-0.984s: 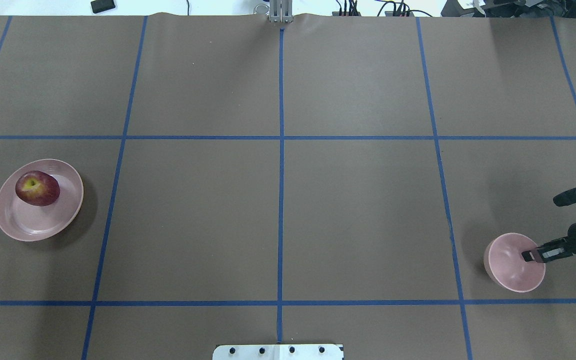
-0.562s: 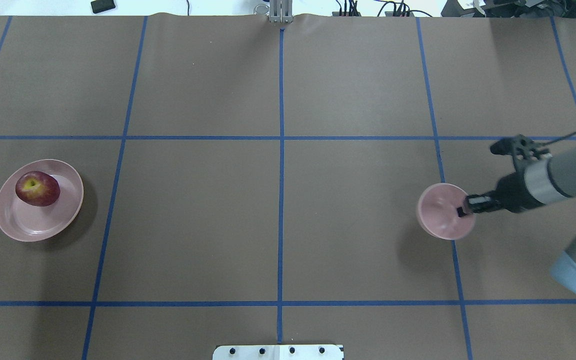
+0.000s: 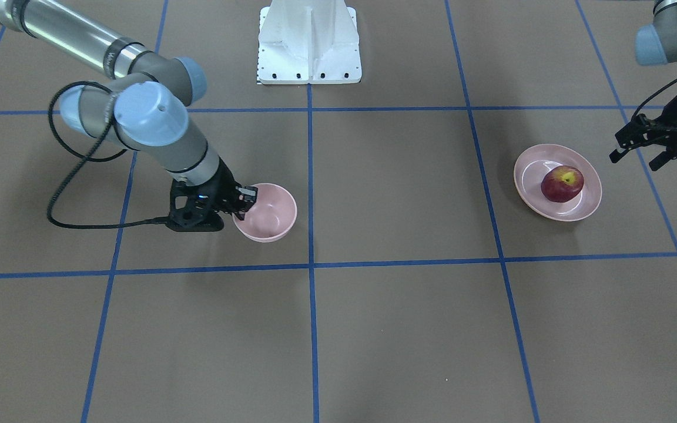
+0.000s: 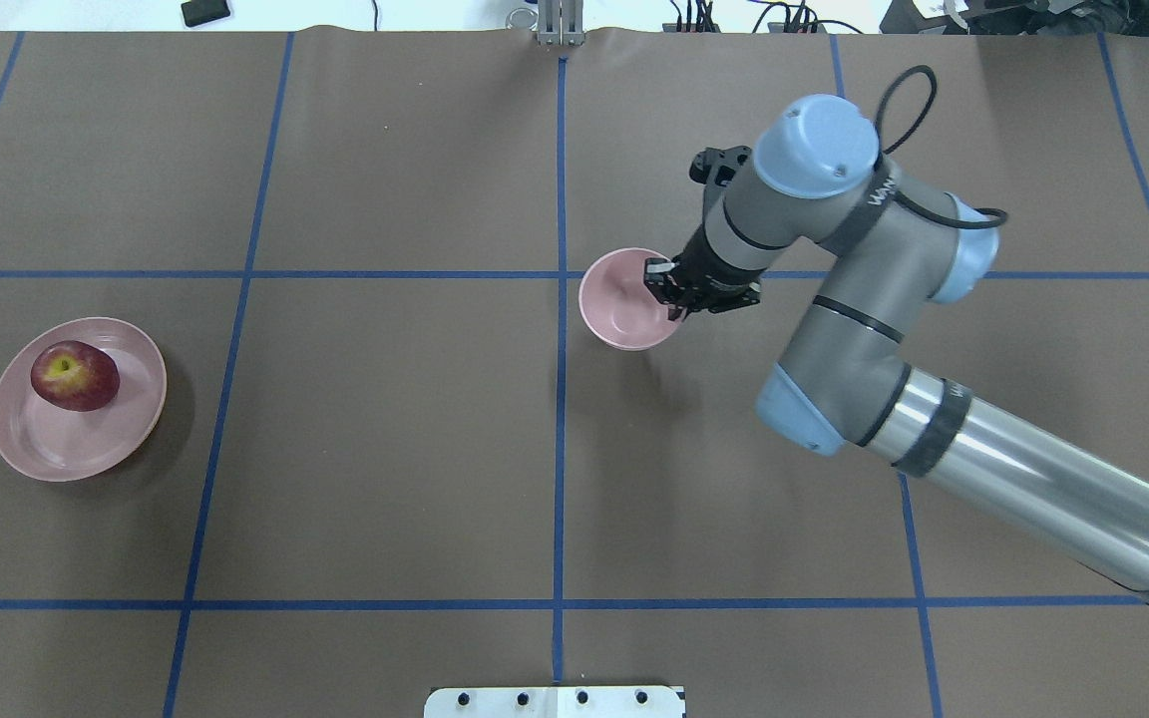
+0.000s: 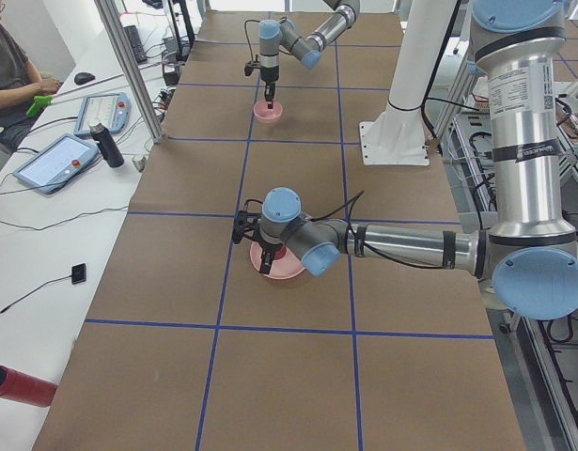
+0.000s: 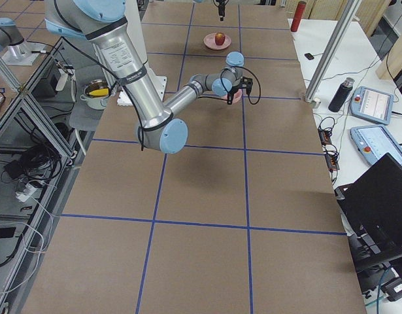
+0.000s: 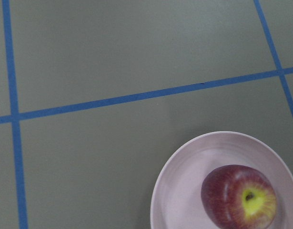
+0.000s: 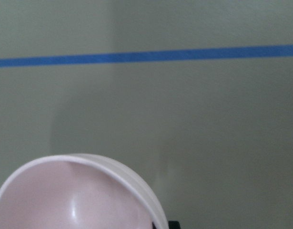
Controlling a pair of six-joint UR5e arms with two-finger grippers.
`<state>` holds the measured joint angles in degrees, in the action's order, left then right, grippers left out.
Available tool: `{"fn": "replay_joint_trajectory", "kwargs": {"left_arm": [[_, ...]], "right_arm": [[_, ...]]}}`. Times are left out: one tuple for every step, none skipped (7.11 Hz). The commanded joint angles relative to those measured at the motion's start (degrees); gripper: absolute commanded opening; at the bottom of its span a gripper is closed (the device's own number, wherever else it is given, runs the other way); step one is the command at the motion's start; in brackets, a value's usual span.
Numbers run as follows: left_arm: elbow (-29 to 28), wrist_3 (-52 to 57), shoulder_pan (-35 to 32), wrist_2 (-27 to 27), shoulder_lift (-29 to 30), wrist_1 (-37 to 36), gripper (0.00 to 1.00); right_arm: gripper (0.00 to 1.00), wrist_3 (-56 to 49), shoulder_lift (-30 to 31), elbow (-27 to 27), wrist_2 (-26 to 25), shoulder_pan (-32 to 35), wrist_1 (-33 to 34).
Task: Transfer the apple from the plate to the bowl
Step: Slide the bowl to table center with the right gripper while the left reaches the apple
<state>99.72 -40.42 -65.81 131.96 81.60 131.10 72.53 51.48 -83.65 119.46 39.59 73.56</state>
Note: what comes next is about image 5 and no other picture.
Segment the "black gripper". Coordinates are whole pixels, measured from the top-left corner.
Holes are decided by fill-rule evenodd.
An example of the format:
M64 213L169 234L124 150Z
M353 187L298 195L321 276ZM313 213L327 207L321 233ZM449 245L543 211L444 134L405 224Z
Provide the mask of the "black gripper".
M264 89L264 100L266 102L266 107L271 109L273 106L276 90L276 82L279 80L279 68L261 68L261 79L266 84Z
M284 244L277 238L266 238L259 232L254 234L254 240L262 249L258 272L269 273L270 266L272 266L273 262L279 257L279 251L283 248Z

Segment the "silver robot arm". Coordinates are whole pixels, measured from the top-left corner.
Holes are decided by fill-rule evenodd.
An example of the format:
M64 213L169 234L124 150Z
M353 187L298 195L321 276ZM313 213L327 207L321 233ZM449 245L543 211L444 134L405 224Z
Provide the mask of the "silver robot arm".
M259 25L265 102L271 104L284 47L309 69L321 52L356 22L360 1L324 1L334 12L306 38L292 20L263 20ZM424 14L445 12L456 1L424 6L414 1L387 105L375 121L360 123L365 164L428 165L421 114L432 82L431 52L441 56L445 42L423 43ZM492 127L492 160L497 223L471 234L411 230L388 225L352 224L357 198L347 201L347 220L313 218L302 210L293 190L270 190L261 214L234 220L232 240L253 230L260 257L252 261L270 274L278 257L293 255L313 275L334 265L340 254L378 257L424 270L464 270L478 280L487 277L506 308L530 319L559 319L578 308L576 231L562 217L556 130L553 58L566 40L565 16L570 1L471 1L470 38L475 67L488 76ZM430 27L430 39L450 31L441 16Z
M333 10L332 15L306 37L299 33L290 19L266 19L259 22L259 54L252 66L259 69L265 84L264 103L268 110L274 107L280 50L286 50L311 70L320 62L322 52L352 28L360 14L360 2L357 0L325 1L325 4Z

